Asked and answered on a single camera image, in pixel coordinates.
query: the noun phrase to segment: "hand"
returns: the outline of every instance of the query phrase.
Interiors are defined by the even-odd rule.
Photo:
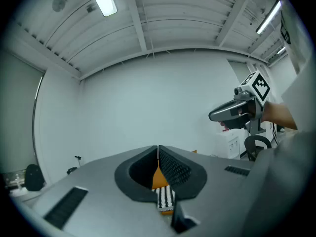
[[[263,112],[262,117],[261,117],[261,122],[266,121],[268,105],[269,105],[269,103],[266,102],[266,103],[265,103],[264,112]],[[248,113],[248,115],[249,115],[250,117],[255,117],[255,114],[256,114],[256,105],[255,105],[255,102],[254,102],[254,101],[248,102],[247,108],[246,108],[246,110],[244,109],[244,111],[242,110],[242,108],[240,108],[240,109],[238,110],[238,114],[239,114],[239,115],[241,115],[241,114],[243,114],[243,113]],[[224,122],[219,122],[219,123],[221,124],[221,126],[225,127],[226,129],[229,129],[227,126],[225,126],[225,123],[224,123]]]

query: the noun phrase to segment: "black slot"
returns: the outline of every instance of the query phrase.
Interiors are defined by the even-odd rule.
[[[242,176],[247,176],[250,172],[249,169],[243,169],[243,168],[238,168],[238,167],[233,167],[233,166],[227,166],[225,170],[231,173],[242,175]]]
[[[77,187],[72,188],[44,217],[46,221],[55,227],[62,229],[75,209],[81,203],[87,190]]]
[[[187,219],[183,215],[183,211],[178,203],[174,206],[174,212],[172,216],[171,226],[174,230],[180,234],[194,226],[196,223],[192,219]]]
[[[151,146],[123,161],[115,170],[118,188],[134,201],[157,203],[157,194],[152,192],[153,176],[158,168],[157,149]]]

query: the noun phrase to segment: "ceiling beam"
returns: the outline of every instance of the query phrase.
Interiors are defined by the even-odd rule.
[[[276,55],[275,57],[273,57],[272,59],[270,59],[269,61],[271,61],[271,63],[268,65],[268,68],[271,68],[272,66],[274,66],[278,61],[280,61],[281,59],[283,59],[287,54],[287,52],[284,52],[282,55]]]
[[[260,37],[254,42],[254,44],[249,48],[249,54],[253,54],[254,51],[261,46],[261,44],[274,32],[275,28],[281,24],[281,13],[279,13],[275,19],[266,28],[266,30],[260,35]]]
[[[131,13],[131,16],[134,22],[134,26],[136,29],[140,47],[143,52],[147,51],[145,36],[144,36],[142,24],[140,22],[140,17],[139,17],[136,1],[135,0],[126,0],[126,1],[128,3],[129,11]]]
[[[166,46],[161,46],[161,47],[155,47],[155,52],[163,52],[163,51],[171,51],[171,50],[179,50],[179,49],[211,49],[211,50],[219,50],[219,51],[225,51],[227,52],[226,54],[231,54],[231,56],[233,56],[234,58],[232,60],[236,60],[239,62],[252,62],[252,63],[260,63],[262,62],[263,64],[266,63],[265,60],[259,58],[259,57],[255,57],[253,55],[249,56],[248,53],[246,52],[242,52],[239,50],[235,50],[235,49],[231,49],[231,48],[226,48],[226,47],[219,47],[217,46],[214,42],[212,44],[174,44],[174,45],[166,45]],[[109,66],[112,66],[114,64],[120,63],[122,61],[126,61],[132,58],[136,58],[139,56],[144,56],[144,55],[148,55],[148,54],[152,54],[152,50],[147,50],[146,52],[139,52],[139,53],[134,53],[134,54],[130,54],[124,57],[120,57],[116,60],[112,60],[109,62],[104,63],[102,66],[97,67],[95,69],[91,69],[89,71],[84,71],[82,73],[82,76],[80,78],[80,80],[83,80],[89,76],[91,76],[92,74],[103,70]]]
[[[261,55],[262,59],[266,59],[268,58],[272,53],[274,53],[275,51],[277,51],[279,49],[279,47],[282,45],[282,41],[278,40],[273,46],[271,46],[263,55]]]
[[[238,21],[238,18],[242,15],[243,11],[245,10],[247,3],[248,0],[235,1],[232,11],[228,15],[224,27],[222,28],[221,32],[219,33],[216,39],[216,43],[219,47],[221,47],[224,44],[229,33],[234,28],[235,23]]]
[[[38,67],[46,70],[48,67],[59,67],[76,79],[81,77],[81,72],[70,66],[59,56],[44,47],[28,32],[15,22],[11,22],[8,27],[7,39],[4,41],[5,48],[18,57],[23,57],[26,61],[37,63]]]

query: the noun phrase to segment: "black cable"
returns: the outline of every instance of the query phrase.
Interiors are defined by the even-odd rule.
[[[275,124],[272,123],[272,125],[273,125],[273,128],[272,128],[272,135],[273,135],[273,138],[274,138],[276,144],[278,145],[278,142],[277,142],[277,133],[276,133],[276,130],[275,130]]]
[[[247,129],[247,127],[246,126],[244,126],[245,128],[246,128],[246,130],[247,130],[247,132],[248,132],[248,137],[249,137],[249,134],[250,134],[250,122],[251,122],[251,120],[250,120],[250,117],[248,116],[248,120],[249,120],[249,130]]]

